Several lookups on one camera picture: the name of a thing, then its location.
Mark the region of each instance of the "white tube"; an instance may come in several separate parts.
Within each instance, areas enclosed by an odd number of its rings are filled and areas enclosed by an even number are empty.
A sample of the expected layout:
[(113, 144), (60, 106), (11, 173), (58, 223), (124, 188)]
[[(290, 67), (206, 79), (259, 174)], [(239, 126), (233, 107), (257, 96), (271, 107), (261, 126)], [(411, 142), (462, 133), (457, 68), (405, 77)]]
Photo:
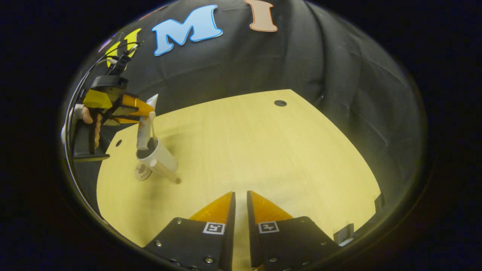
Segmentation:
[[(156, 103), (157, 103), (157, 97), (159, 94), (156, 94), (152, 96), (149, 100), (146, 101), (146, 103), (152, 108), (154, 108), (154, 111), (156, 110)], [(139, 118), (139, 128), (137, 129), (137, 149), (139, 150), (147, 150), (147, 143), (149, 142), (150, 139), (150, 121), (149, 117), (140, 117)]]

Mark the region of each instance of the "wooden table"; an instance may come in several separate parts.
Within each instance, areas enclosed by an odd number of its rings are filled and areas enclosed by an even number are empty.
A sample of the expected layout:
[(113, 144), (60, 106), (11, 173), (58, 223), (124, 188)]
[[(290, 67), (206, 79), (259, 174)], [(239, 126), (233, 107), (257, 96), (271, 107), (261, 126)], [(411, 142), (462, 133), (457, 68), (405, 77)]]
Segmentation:
[(97, 181), (101, 215), (141, 247), (174, 217), (189, 218), (229, 191), (236, 192), (233, 270), (250, 267), (248, 190), (293, 217), (310, 217), (332, 238), (375, 214), (380, 189), (363, 157), (292, 90), (194, 105), (160, 115), (154, 125), (178, 160), (180, 184), (154, 173), (145, 181), (134, 177), (137, 125), (114, 136)]

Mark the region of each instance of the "white cup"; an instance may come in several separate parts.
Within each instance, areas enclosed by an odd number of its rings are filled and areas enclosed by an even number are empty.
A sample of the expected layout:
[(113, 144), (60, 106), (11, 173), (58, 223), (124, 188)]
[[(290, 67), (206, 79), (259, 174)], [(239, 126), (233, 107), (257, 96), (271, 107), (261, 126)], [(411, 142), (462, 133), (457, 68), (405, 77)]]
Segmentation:
[(144, 164), (146, 167), (151, 169), (153, 172), (158, 173), (150, 166), (150, 162), (152, 159), (157, 159), (160, 163), (162, 163), (167, 169), (172, 172), (177, 170), (177, 160), (176, 158), (170, 153), (168, 149), (163, 145), (163, 143), (157, 138), (157, 147), (154, 148), (154, 140), (152, 137), (149, 139), (147, 143), (147, 150), (137, 150), (135, 153), (137, 159)]

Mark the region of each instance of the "dark background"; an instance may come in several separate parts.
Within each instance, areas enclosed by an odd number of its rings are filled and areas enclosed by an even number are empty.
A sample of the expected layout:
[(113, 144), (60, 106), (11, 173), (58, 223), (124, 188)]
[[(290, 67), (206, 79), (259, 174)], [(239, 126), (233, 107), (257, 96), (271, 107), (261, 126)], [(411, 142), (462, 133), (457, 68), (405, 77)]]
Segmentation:
[[(63, 90), (86, 55), (119, 27), (162, 1), (15, 2), (6, 8), (4, 63), (12, 83), (3, 108), (9, 131), (1, 198), (4, 270), (154, 268), (105, 243), (78, 219), (58, 191), (53, 131)], [(394, 54), (412, 73), (428, 113), (437, 155), (425, 196), (380, 250), (375, 269), (453, 270), (476, 266), (480, 218), (475, 159), (480, 65), (475, 1), (334, 1), (321, 3)], [(20, 159), (19, 153), (31, 153)], [(387, 258), (384, 251), (393, 251)]]

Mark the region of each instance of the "letter m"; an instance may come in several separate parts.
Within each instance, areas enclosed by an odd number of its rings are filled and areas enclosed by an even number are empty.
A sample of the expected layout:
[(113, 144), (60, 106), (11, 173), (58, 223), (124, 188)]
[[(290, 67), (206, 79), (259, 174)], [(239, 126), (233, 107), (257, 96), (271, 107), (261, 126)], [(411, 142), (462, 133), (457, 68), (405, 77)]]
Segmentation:
[(186, 42), (191, 28), (194, 29), (191, 41), (201, 41), (221, 36), (223, 31), (216, 27), (213, 12), (217, 5), (208, 5), (195, 9), (189, 14), (183, 24), (172, 19), (164, 21), (152, 28), (156, 32), (157, 49), (154, 55), (161, 55), (172, 50), (174, 45), (169, 43), (170, 37), (179, 45)]

